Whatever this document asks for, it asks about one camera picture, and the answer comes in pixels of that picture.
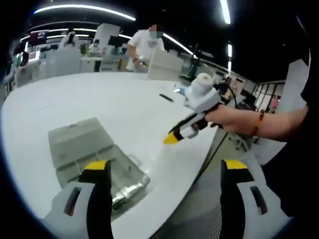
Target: black pen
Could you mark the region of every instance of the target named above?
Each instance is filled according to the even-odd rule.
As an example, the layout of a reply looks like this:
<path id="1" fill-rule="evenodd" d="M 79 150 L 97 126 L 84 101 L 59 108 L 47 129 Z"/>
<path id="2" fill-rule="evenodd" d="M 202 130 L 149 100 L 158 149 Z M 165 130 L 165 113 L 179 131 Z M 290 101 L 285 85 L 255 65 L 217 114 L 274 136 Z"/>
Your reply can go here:
<path id="1" fill-rule="evenodd" d="M 164 99 L 167 99 L 167 100 L 170 101 L 170 102 L 174 102 L 173 99 L 171 99 L 170 97 L 168 97 L 168 96 L 166 96 L 166 95 L 160 94 L 159 96 L 162 96 Z"/>

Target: white shirt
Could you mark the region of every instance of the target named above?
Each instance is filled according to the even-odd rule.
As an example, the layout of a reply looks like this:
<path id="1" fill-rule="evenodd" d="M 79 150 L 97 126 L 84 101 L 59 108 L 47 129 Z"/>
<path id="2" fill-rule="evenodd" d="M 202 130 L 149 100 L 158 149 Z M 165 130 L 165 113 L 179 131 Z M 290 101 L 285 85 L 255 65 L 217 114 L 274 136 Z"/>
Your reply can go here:
<path id="1" fill-rule="evenodd" d="M 99 48 L 99 46 L 94 46 L 94 44 L 91 44 L 89 46 L 89 52 L 90 53 L 100 53 L 100 48 Z"/>
<path id="2" fill-rule="evenodd" d="M 66 36 L 62 38 L 62 41 L 59 44 L 58 50 L 63 49 L 66 46 L 69 46 L 69 45 L 64 46 L 64 44 L 69 40 L 70 35 L 71 35 L 71 32 L 69 32 Z M 75 43 L 74 47 L 79 48 L 79 38 L 77 36 L 73 37 L 73 42 Z"/>
<path id="3" fill-rule="evenodd" d="M 156 49 L 165 51 L 162 38 L 151 38 L 148 29 L 140 30 L 135 33 L 128 44 L 136 48 L 136 54 L 138 56 L 143 56 L 143 61 L 146 63 L 150 63 Z M 130 58 L 126 69 L 130 71 L 137 70 L 132 58 Z"/>

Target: face mask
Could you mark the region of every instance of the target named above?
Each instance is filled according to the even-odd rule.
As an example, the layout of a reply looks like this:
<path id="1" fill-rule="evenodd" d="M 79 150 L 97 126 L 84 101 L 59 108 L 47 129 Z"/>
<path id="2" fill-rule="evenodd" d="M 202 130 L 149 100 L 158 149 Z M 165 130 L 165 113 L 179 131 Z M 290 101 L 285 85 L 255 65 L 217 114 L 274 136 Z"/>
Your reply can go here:
<path id="1" fill-rule="evenodd" d="M 153 38 L 153 39 L 160 38 L 163 36 L 162 31 L 149 31 L 149 32 L 150 32 L 151 38 Z"/>

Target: wristband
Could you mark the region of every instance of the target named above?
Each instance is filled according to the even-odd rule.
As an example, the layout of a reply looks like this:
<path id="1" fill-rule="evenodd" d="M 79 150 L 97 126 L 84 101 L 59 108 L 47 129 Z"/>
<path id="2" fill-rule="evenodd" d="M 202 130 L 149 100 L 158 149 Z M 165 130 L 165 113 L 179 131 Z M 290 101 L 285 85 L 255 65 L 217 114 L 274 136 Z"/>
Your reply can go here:
<path id="1" fill-rule="evenodd" d="M 265 111 L 261 110 L 259 118 L 258 118 L 258 121 L 257 121 L 257 123 L 256 123 L 256 125 L 254 127 L 254 130 L 253 130 L 252 134 L 251 134 L 252 137 L 254 137 L 256 135 L 256 133 L 258 132 L 258 129 L 259 129 L 260 125 L 261 125 L 261 122 L 264 119 L 264 115 L 265 115 Z"/>

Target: ceiling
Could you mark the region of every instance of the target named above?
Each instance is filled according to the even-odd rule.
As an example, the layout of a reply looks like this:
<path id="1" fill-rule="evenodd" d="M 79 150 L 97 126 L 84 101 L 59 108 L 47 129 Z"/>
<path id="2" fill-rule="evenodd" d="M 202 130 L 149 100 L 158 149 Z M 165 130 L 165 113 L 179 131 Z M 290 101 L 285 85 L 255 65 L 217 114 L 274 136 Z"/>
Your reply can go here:
<path id="1" fill-rule="evenodd" d="M 43 1 L 38 7 L 50 2 Z M 53 4 L 86 4 L 117 10 L 135 17 L 136 21 L 96 10 L 65 8 L 37 13 L 25 25 L 28 29 L 58 21 L 105 22 L 121 26 L 122 34 L 132 36 L 138 29 L 160 22 L 165 33 L 190 50 L 198 43 L 199 50 L 211 53 L 214 56 L 211 61 L 225 68 L 229 60 L 227 44 L 231 44 L 232 71 L 256 83 L 285 79 L 289 63 L 307 57 L 307 42 L 289 4 L 271 0 L 227 2 L 231 24 L 224 22 L 220 0 L 54 0 Z M 73 22 L 34 30 L 70 26 L 97 28 L 97 24 Z M 164 39 L 164 43 L 166 49 L 184 52 L 168 40 Z"/>

